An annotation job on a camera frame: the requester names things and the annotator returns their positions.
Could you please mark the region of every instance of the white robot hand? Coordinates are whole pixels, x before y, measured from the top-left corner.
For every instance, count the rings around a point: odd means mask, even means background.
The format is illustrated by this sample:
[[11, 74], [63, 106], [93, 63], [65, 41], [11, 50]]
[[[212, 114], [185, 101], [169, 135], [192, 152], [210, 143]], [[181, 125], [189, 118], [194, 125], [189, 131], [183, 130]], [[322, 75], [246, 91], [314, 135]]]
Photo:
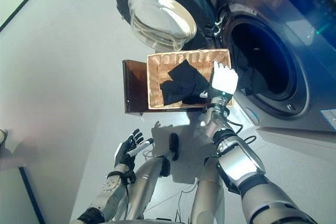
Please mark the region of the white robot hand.
[[213, 76], [210, 80], [208, 97], [227, 97], [229, 100], [235, 93], [238, 84], [238, 75], [234, 69], [214, 61]]

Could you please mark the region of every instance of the black strap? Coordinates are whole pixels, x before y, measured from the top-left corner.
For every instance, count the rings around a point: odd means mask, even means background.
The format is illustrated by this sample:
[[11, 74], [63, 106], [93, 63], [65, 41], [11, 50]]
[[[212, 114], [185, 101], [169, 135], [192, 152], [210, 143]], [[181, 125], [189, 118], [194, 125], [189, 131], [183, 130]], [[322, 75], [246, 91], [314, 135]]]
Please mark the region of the black strap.
[[114, 171], [110, 172], [109, 175], [107, 175], [107, 177], [109, 178], [109, 177], [115, 176], [115, 175], [120, 176], [121, 181], [123, 182], [124, 185], [133, 184], [136, 181], [135, 173], [132, 170], [129, 170], [125, 173], [114, 170]]

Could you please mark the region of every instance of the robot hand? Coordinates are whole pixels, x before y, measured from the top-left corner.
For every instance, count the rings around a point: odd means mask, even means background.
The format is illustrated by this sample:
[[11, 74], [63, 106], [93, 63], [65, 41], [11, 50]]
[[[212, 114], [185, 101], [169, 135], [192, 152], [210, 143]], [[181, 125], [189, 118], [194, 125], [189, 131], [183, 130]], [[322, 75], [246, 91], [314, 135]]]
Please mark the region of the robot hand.
[[214, 61], [213, 72], [208, 89], [208, 97], [225, 97], [229, 101], [236, 91], [238, 75], [234, 69]]
[[115, 163], [114, 166], [116, 167], [118, 164], [125, 164], [129, 167], [130, 170], [134, 169], [134, 160], [135, 155], [129, 155], [129, 151], [136, 149], [137, 145], [141, 144], [143, 141], [142, 133], [139, 129], [136, 129], [125, 142], [120, 143], [116, 153], [114, 155]]

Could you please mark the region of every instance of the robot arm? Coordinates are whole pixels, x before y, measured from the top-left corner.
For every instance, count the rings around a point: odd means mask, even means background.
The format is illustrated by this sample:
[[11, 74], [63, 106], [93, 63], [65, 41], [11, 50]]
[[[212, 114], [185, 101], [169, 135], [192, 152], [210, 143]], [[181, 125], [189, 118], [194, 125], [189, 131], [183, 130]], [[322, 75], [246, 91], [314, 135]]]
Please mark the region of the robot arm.
[[114, 171], [110, 172], [99, 195], [89, 208], [71, 224], [98, 224], [110, 221], [117, 213], [121, 199], [127, 194], [127, 185], [136, 180], [134, 159], [136, 154], [153, 143], [150, 138], [143, 141], [142, 133], [135, 130], [115, 153]]
[[241, 196], [241, 203], [247, 223], [315, 223], [302, 212], [280, 187], [265, 177], [265, 167], [249, 145], [233, 131], [228, 124], [229, 110], [226, 107], [232, 93], [225, 92], [225, 82], [237, 79], [230, 71], [221, 72], [221, 82], [215, 88], [211, 104], [206, 111], [205, 131], [218, 150], [216, 169], [229, 191]]

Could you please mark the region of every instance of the washing machine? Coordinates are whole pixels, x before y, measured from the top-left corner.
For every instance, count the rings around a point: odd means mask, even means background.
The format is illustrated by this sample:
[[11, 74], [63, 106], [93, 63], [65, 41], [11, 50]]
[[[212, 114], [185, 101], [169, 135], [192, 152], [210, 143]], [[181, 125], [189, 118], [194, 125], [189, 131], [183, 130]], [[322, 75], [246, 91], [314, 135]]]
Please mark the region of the washing machine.
[[228, 48], [258, 126], [336, 131], [336, 0], [117, 0], [157, 51]]

